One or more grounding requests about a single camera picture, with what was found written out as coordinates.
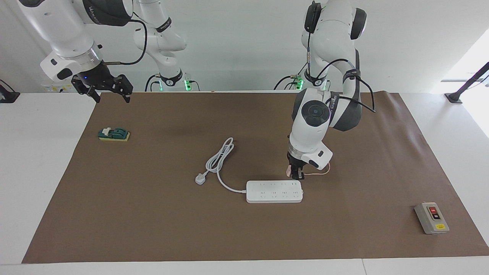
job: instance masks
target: white power strip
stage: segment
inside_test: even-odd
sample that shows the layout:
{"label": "white power strip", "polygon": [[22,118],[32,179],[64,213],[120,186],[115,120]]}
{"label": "white power strip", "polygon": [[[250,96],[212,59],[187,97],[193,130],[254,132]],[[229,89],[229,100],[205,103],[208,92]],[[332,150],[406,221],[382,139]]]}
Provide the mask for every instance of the white power strip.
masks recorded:
{"label": "white power strip", "polygon": [[299,203],[302,201],[300,181],[248,181],[246,201],[251,204]]}

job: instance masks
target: table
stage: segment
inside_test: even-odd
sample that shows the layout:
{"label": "table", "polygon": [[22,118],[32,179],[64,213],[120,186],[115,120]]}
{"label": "table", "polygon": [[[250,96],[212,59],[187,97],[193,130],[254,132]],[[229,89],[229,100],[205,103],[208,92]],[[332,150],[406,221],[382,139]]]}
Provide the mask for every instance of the table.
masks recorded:
{"label": "table", "polygon": [[[443,95],[402,98],[487,243],[489,138],[463,105]],[[71,93],[26,93],[15,104],[0,105],[1,274],[460,274],[489,268],[489,257],[19,265],[94,105]]]}

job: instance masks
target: socket outlet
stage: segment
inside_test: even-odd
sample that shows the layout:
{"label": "socket outlet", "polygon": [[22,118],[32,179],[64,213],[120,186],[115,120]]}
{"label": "socket outlet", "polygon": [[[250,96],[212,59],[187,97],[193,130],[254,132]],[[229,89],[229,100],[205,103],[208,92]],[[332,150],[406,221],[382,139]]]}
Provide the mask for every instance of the socket outlet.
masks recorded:
{"label": "socket outlet", "polygon": [[246,201],[251,204],[299,203],[303,191],[299,181],[248,181]]}
{"label": "socket outlet", "polygon": [[69,81],[45,82],[41,86],[45,92],[77,92]]}

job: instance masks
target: plug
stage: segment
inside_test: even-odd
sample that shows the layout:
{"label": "plug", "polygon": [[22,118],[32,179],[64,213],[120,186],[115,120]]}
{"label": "plug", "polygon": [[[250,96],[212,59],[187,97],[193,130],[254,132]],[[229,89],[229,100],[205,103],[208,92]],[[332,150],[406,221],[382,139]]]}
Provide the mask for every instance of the plug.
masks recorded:
{"label": "plug", "polygon": [[195,177],[195,183],[197,183],[198,185],[202,185],[204,184],[205,182],[205,176],[201,173],[199,173],[196,177]]}

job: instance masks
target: white wall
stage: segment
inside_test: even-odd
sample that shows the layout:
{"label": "white wall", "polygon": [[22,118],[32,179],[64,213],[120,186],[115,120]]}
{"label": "white wall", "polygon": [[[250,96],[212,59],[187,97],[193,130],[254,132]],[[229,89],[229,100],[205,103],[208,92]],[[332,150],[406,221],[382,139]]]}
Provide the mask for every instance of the white wall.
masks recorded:
{"label": "white wall", "polygon": [[455,64],[448,74],[445,75],[444,79],[470,79],[482,66],[489,62],[488,48],[489,29],[477,40],[460,61]]}
{"label": "white wall", "polygon": [[[177,53],[181,66],[203,90],[268,90],[305,62],[300,43],[309,0],[167,0],[174,27],[188,40]],[[367,28],[356,46],[362,77],[374,90],[429,92],[489,27],[489,1],[352,0],[367,11]],[[106,61],[133,61],[139,26],[88,25]],[[49,46],[27,23],[16,0],[0,2],[0,77],[22,92],[39,92],[39,62]],[[140,91],[157,72],[149,57],[125,73]],[[332,74],[339,88],[339,73]]]}

